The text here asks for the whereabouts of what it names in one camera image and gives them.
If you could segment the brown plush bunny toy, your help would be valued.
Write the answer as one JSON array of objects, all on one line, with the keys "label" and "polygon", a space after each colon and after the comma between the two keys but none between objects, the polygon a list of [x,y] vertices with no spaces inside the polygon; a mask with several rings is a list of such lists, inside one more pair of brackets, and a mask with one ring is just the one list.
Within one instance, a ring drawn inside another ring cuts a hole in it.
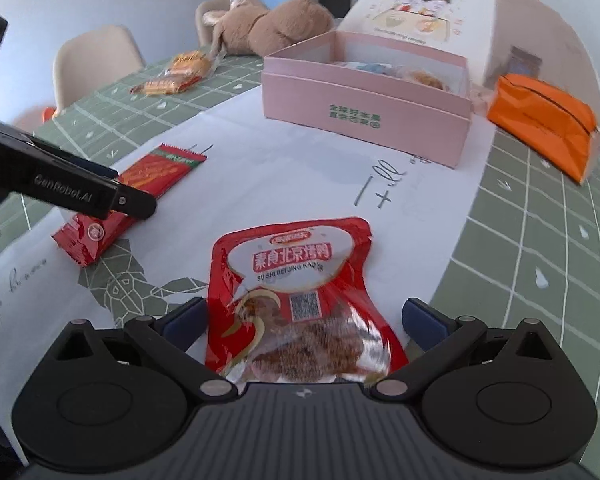
[{"label": "brown plush bunny toy", "polygon": [[269,9],[260,0],[230,0],[230,10],[213,26],[210,54],[260,58],[334,28],[332,14],[318,0],[287,0]]}]

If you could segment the beige chair near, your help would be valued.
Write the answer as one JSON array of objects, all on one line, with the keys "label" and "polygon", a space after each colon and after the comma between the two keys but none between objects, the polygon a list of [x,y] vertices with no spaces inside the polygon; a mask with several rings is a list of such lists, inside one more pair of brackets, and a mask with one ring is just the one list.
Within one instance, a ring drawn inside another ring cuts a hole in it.
[{"label": "beige chair near", "polygon": [[144,66],[140,49],[124,26],[105,25],[68,40],[53,64],[57,111]]}]

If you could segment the white paper table runner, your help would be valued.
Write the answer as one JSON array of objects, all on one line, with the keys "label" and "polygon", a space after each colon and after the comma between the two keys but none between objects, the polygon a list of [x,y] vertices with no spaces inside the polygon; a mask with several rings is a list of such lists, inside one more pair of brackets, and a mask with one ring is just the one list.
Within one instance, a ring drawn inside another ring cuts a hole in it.
[{"label": "white paper table runner", "polygon": [[[360,217],[373,233],[364,281],[393,327],[403,301],[437,289],[478,191],[494,127],[472,118],[460,162],[446,168],[374,144],[276,122],[250,90],[166,132],[164,143],[206,160],[129,229],[131,252],[151,285],[207,281],[224,234],[272,223]],[[78,282],[78,266],[54,242],[51,211],[0,255],[0,423],[65,325],[111,315]]]}]

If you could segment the orange tissue pouch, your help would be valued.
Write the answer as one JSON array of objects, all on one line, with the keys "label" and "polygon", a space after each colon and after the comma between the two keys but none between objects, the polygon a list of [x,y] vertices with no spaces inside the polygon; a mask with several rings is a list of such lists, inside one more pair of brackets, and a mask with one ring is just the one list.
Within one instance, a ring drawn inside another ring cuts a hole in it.
[{"label": "orange tissue pouch", "polygon": [[486,118],[578,185],[600,158],[600,130],[592,108],[544,81],[501,76]]}]

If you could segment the cracker packet red edge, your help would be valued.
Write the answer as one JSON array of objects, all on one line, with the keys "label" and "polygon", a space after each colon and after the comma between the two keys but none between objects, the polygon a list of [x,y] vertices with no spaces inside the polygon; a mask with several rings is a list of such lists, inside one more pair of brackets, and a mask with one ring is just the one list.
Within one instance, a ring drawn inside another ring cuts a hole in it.
[{"label": "cracker packet red edge", "polygon": [[144,96],[170,96],[187,91],[199,81],[202,81],[201,76],[195,74],[165,74],[137,84],[129,92]]}]

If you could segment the beige chair far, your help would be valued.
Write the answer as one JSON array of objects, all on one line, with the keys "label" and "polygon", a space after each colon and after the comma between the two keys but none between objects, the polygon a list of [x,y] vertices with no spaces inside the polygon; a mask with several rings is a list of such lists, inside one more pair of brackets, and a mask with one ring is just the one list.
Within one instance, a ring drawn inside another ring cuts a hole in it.
[{"label": "beige chair far", "polygon": [[213,26],[228,10],[230,10],[230,0],[207,0],[197,6],[195,25],[201,47],[207,47],[212,43]]}]

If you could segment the beige chair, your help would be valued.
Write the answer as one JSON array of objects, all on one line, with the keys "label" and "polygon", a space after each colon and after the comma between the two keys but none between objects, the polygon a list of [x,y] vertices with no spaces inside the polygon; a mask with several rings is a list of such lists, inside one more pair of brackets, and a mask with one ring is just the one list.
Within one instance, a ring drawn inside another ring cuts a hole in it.
[{"label": "beige chair", "polygon": [[144,66],[140,49],[124,26],[105,25],[68,40],[53,64],[57,111]]},{"label": "beige chair", "polygon": [[213,26],[228,10],[230,10],[230,0],[207,0],[197,6],[195,25],[201,47],[207,47],[212,43]]}]

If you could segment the red roast duck snack pouch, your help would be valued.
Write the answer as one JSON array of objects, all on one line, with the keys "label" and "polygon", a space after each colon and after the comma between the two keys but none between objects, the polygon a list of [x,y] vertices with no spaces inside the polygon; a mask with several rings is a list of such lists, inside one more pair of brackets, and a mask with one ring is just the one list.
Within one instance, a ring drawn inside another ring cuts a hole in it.
[{"label": "red roast duck snack pouch", "polygon": [[212,248],[204,364],[248,382],[362,382],[408,357],[364,281],[372,230],[362,218],[257,226]]}]

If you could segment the white mesh food cover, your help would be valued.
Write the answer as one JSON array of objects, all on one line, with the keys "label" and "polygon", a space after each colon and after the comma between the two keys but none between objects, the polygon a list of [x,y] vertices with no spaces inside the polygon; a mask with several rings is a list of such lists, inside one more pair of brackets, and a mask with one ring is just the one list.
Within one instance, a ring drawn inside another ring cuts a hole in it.
[{"label": "white mesh food cover", "polygon": [[539,0],[358,0],[339,24],[465,58],[473,84],[524,74],[592,108],[600,124],[600,78],[576,30]]}]

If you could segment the small bread packet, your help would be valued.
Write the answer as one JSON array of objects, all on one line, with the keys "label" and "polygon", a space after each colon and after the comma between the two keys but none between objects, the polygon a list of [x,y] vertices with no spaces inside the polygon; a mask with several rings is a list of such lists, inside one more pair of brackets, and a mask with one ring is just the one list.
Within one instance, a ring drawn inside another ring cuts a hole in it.
[{"label": "small bread packet", "polygon": [[212,73],[215,59],[201,50],[183,52],[175,55],[166,68],[168,76],[194,76],[206,78]]}]

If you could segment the orange plastic stool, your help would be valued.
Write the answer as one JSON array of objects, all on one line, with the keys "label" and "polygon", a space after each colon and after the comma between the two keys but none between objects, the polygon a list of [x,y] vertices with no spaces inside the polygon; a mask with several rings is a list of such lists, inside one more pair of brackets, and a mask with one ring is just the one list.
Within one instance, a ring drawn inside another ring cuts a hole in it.
[{"label": "orange plastic stool", "polygon": [[45,124],[46,122],[49,122],[52,118],[56,117],[57,115],[58,109],[56,107],[45,107],[44,110],[42,110],[41,114],[42,123]]}]

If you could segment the blue and white snack bag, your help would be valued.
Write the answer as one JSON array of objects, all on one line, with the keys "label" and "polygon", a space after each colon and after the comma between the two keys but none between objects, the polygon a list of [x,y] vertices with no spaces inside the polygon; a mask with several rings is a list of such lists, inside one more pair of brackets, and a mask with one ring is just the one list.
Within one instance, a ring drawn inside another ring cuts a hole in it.
[{"label": "blue and white snack bag", "polygon": [[394,78],[402,78],[404,73],[404,69],[402,67],[387,63],[334,62],[334,65],[348,68],[349,70],[360,70],[361,72],[365,73],[385,75]]}]

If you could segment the red long snack stick packet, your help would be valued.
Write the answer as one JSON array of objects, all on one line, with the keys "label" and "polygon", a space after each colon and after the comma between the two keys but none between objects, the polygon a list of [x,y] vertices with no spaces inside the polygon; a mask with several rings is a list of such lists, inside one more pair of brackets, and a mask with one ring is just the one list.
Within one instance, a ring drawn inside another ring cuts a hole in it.
[{"label": "red long snack stick packet", "polygon": [[158,199],[206,159],[186,148],[160,144],[120,174],[105,219],[75,214],[53,240],[79,266],[90,266],[134,223],[150,218]]}]

